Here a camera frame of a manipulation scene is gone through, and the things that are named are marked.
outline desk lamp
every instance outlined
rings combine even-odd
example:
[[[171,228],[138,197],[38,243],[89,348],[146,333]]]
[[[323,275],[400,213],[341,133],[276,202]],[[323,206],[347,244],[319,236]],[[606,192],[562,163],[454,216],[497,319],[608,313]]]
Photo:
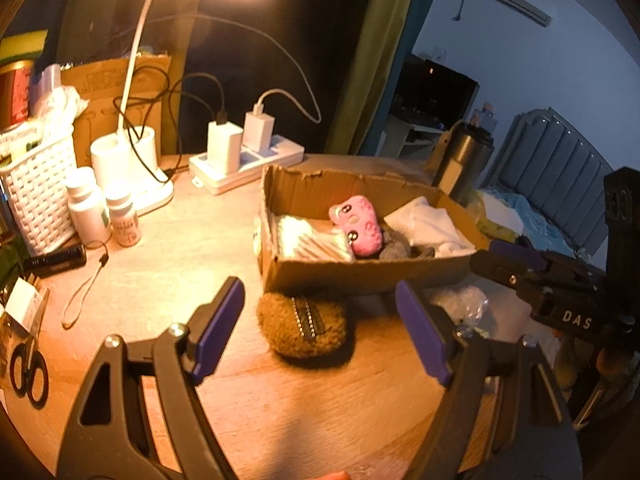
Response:
[[[95,140],[91,145],[92,165],[98,185],[106,191],[116,181],[127,180],[132,189],[134,204],[140,214],[164,205],[174,195],[174,185],[158,168],[155,131],[148,126],[140,125],[134,128],[135,134],[132,135],[124,125],[124,113],[127,109],[140,37],[152,1],[145,0],[133,38],[118,116],[118,129]]]

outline white wicker basket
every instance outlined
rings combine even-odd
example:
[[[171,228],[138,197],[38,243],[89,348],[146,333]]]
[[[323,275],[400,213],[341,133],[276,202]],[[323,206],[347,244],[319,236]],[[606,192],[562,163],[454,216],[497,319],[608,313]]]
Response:
[[[66,205],[66,176],[76,168],[73,128],[0,168],[0,180],[22,237],[33,256],[59,248],[76,230]]]

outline scissors handle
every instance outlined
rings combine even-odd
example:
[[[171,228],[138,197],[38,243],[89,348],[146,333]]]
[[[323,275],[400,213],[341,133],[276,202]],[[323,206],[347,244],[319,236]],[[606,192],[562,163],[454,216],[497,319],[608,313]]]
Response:
[[[9,375],[11,379],[11,386],[15,390],[15,394],[22,398],[25,395],[31,401],[31,405],[37,410],[41,410],[47,402],[49,397],[49,371],[47,370],[47,364],[44,361],[44,357],[39,351],[35,351],[31,357],[31,366],[28,365],[27,345],[20,343],[11,355],[11,362],[9,365]],[[20,369],[16,370],[16,361],[20,358]],[[40,398],[36,399],[33,396],[33,383],[36,376],[36,370],[42,371],[42,393]],[[20,377],[20,386],[16,381],[16,371]]]

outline brown cardboard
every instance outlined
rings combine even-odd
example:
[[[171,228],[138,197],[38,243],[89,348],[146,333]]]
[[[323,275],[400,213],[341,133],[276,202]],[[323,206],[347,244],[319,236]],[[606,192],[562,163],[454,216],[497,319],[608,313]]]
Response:
[[[127,75],[128,59],[97,61],[62,71],[65,86],[74,86],[89,106],[74,123],[74,151],[78,166],[91,165],[89,147],[95,139],[113,133],[118,127],[118,112],[113,106],[114,97],[122,95]],[[145,56],[136,60],[136,68],[153,66],[167,72],[170,56]],[[154,98],[165,88],[166,79],[157,70],[142,70],[133,78],[131,96]],[[136,126],[142,124],[149,104],[127,107],[127,117]],[[154,105],[147,126],[156,131],[156,153],[160,157],[162,104]]]
[[[366,175],[336,170],[305,172],[270,166],[262,175],[261,251],[258,266],[265,292],[299,294],[329,288],[343,294],[378,294],[394,289],[404,279],[416,279],[424,287],[457,283],[468,275],[469,256],[437,260],[385,262],[297,262],[275,254],[274,215],[290,214],[326,219],[332,205],[361,194],[368,197],[378,218],[407,202],[424,196],[431,205],[445,208],[453,223],[478,249],[489,240],[476,228],[464,208],[440,190],[399,176]]]

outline headboard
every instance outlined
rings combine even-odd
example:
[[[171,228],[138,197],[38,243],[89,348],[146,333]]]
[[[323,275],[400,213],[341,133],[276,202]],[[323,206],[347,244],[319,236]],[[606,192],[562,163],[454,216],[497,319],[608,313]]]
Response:
[[[604,176],[611,166],[558,112],[514,120],[482,187],[524,195],[575,248],[594,255],[607,237]]]

